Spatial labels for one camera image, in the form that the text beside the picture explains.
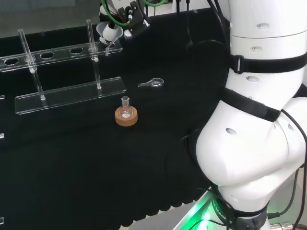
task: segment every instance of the green light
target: green light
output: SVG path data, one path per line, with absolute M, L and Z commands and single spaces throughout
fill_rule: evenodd
M 198 205 L 194 205 L 193 208 L 189 211 L 189 217 L 193 217 L 195 213 L 197 213 L 199 210 Z
M 210 219 L 209 212 L 208 211 L 204 212 L 201 219 Z M 203 222 L 199 224 L 199 226 L 197 227 L 197 230 L 207 230 L 208 224 L 209 224 L 209 221 L 204 220 Z

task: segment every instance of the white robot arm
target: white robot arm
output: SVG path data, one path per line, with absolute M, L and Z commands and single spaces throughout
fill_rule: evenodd
M 307 1 L 229 0 L 229 5 L 230 50 L 238 60 L 229 70 L 226 88 L 273 110 L 284 109 L 307 133 L 307 98 L 292 99 L 305 67 L 276 73 L 242 71 L 246 59 L 261 63 L 306 54 Z M 196 151 L 204 174 L 248 223 L 257 220 L 252 213 L 259 217 L 259 211 L 266 211 L 278 187 L 304 164 L 306 143 L 283 112 L 268 121 L 221 100 L 198 138 Z M 215 208 L 213 202 L 211 219 L 221 221 Z M 246 226 L 242 229 L 253 229 Z M 267 220 L 256 227 L 271 229 Z M 208 229 L 225 227 L 210 223 Z

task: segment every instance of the black cable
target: black cable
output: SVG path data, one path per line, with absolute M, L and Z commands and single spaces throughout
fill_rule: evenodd
M 180 12 L 180 0 L 176 0 L 176 11 L 177 13 Z
M 299 215 L 297 217 L 297 220 L 293 226 L 293 230 L 295 230 L 298 226 L 299 221 L 301 220 L 303 213 L 304 213 L 304 207 L 305 207 L 305 198 L 306 198 L 306 180 L 307 180 L 307 136 L 305 132 L 303 131 L 302 127 L 294 120 L 293 117 L 290 116 L 284 109 L 282 109 L 282 112 L 295 124 L 295 126 L 298 128 L 298 130 L 302 133 L 304 140 L 305 140 L 305 166 L 304 166 L 304 177 L 303 177 L 303 195 L 302 195 L 302 204 L 301 209 L 299 212 Z
M 224 16 L 223 16 L 223 12 L 222 12 L 220 3 L 219 3 L 218 0 L 214 0 L 214 3 L 215 3 L 215 5 L 216 5 L 217 12 L 218 12 L 218 14 L 219 14 L 220 20 L 222 21 L 224 30 L 226 31 L 226 33 L 228 33 L 228 27 L 227 27 L 227 25 L 226 25 L 225 18 L 224 18 Z
M 187 46 L 193 46 L 193 41 L 192 41 L 192 36 L 190 32 L 190 12 L 189 12 L 189 7 L 190 7 L 190 0 L 187 0 L 187 32 L 188 32 L 188 37 L 190 41 L 188 42 Z
M 291 199 L 290 199 L 290 202 L 289 202 L 288 206 L 282 212 L 269 213 L 268 214 L 268 219 L 273 219 L 273 218 L 276 218 L 276 217 L 280 217 L 281 215 L 285 214 L 289 210 L 289 208 L 291 207 L 291 205 L 293 203 L 293 200 L 294 200 L 294 197 L 295 197 L 295 190 L 296 190 L 296 183 L 297 183 L 298 172 L 299 172 L 299 169 L 295 172 L 292 195 L 291 195 Z
M 214 223 L 214 224 L 218 224 L 218 225 L 221 225 L 221 226 L 225 226 L 224 224 L 220 224 L 220 223 L 218 223 L 218 222 L 216 222 L 216 221 L 214 221 L 214 220 L 211 220 L 211 219 L 201 219 L 201 220 L 197 221 L 195 224 L 193 224 L 192 227 L 189 228 L 189 230 L 192 230 L 196 225 L 198 225 L 199 223 L 201 223 L 201 222 L 203 222 L 203 221 L 209 221 L 209 222 L 212 222 L 212 223 Z
M 138 5 L 139 5 L 139 8 L 140 8 L 140 10 L 141 10 L 141 12 L 142 12 L 142 14 L 143 14 L 143 17 L 144 17 L 144 19 L 148 22 L 148 23 L 150 23 L 150 19 L 148 18 L 148 8 L 147 8 L 147 11 L 146 11 L 146 14 L 144 13 L 144 10 L 143 10 L 143 8 L 142 8 L 142 5 L 140 4 L 140 0 L 138 0 Z
M 298 224 L 297 227 L 299 229 L 306 229 L 307 230 L 307 225 L 305 225 L 305 224 Z
M 223 25 L 223 21 L 220 19 L 220 16 L 219 16 L 219 13 L 217 12 L 214 4 L 212 3 L 211 0 L 207 0 L 207 2 L 209 3 L 215 17 L 217 18 L 217 21 L 218 23 L 220 24 L 220 27 L 222 29 L 222 33 L 223 33 L 223 37 L 224 37 L 224 40 L 225 40 L 225 44 L 226 44 L 226 47 L 227 47 L 227 50 L 229 50 L 229 43 L 228 43 L 228 38 L 227 38 L 227 35 L 226 35 L 226 31 L 225 31 L 225 28 L 224 28 L 224 25 Z

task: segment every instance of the black table surface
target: black table surface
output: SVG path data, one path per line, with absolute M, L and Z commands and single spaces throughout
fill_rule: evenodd
M 222 41 L 210 10 L 190 13 L 196 44 Z M 87 42 L 86 27 L 27 35 L 31 50 Z M 35 92 L 28 70 L 0 74 L 0 217 L 5 229 L 117 230 L 134 220 L 198 199 L 209 185 L 181 139 L 205 124 L 227 71 L 224 48 L 189 52 L 186 14 L 152 18 L 123 51 L 100 57 L 102 78 L 121 76 L 136 125 L 116 124 L 123 94 L 16 115 L 14 98 Z M 18 37 L 0 39 L 0 56 L 22 53 Z M 94 81 L 91 60 L 40 66 L 44 90 Z M 138 89 L 151 78 L 160 89 Z M 298 95 L 307 95 L 301 87 Z

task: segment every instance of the test tube rack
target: test tube rack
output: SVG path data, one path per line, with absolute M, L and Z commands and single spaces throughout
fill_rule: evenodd
M 86 20 L 89 43 L 75 46 L 65 46 L 32 52 L 25 38 L 24 31 L 18 30 L 24 53 L 0 57 L 0 71 L 29 68 L 32 74 L 37 92 L 15 97 L 16 114 L 26 114 L 49 108 L 89 101 L 97 98 L 124 93 L 126 87 L 121 77 L 100 79 L 99 55 L 108 56 L 122 50 L 118 40 L 111 42 L 108 47 L 94 41 L 91 20 Z M 90 58 L 93 61 L 95 81 L 72 85 L 69 87 L 44 91 L 38 77 L 37 67 L 56 62 L 73 59 Z

